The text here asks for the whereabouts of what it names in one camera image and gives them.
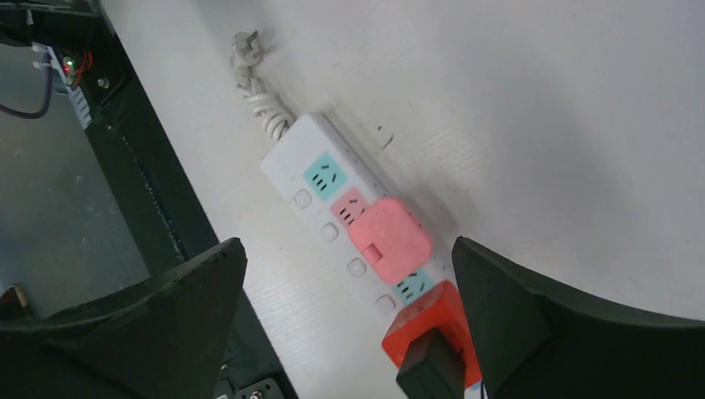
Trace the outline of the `pink plug adapter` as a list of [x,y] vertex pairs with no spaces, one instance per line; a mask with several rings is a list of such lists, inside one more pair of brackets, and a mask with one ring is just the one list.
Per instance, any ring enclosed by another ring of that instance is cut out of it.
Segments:
[[348,236],[381,280],[397,284],[424,266],[433,255],[429,231],[407,205],[383,197],[350,225]]

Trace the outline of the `black plug adapter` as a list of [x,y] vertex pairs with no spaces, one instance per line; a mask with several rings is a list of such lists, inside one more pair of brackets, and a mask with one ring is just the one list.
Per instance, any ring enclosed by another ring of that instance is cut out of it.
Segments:
[[438,329],[409,345],[396,383],[409,399],[462,399],[466,364]]

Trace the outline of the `white long power strip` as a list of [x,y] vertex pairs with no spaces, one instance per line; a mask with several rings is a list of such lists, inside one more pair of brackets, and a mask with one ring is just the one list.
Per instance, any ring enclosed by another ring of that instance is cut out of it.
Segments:
[[[395,317],[431,288],[446,280],[457,288],[449,249],[433,240],[433,255],[424,266],[397,284],[381,280],[353,245],[348,229],[377,200],[400,198],[369,170],[324,116],[314,113],[295,117],[288,112],[254,72],[263,53],[256,32],[234,35],[231,62],[237,87],[250,114],[261,122],[265,135],[274,143],[261,160],[261,169],[299,217],[302,230],[309,231],[329,252],[334,266],[352,282],[361,301],[378,312],[384,326],[378,345],[394,366],[393,381],[397,385],[397,368],[383,351],[382,340]],[[481,379],[465,389],[463,398],[485,397]]]

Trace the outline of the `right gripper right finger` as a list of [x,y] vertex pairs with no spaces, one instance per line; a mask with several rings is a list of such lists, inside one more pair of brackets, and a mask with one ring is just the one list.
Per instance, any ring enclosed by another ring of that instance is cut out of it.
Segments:
[[599,298],[467,237],[451,260],[489,397],[703,397],[702,321]]

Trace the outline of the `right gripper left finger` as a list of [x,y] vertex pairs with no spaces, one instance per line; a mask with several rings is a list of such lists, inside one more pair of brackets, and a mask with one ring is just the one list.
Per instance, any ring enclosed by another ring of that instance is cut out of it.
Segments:
[[2,323],[2,397],[212,397],[247,263],[231,238],[105,297]]

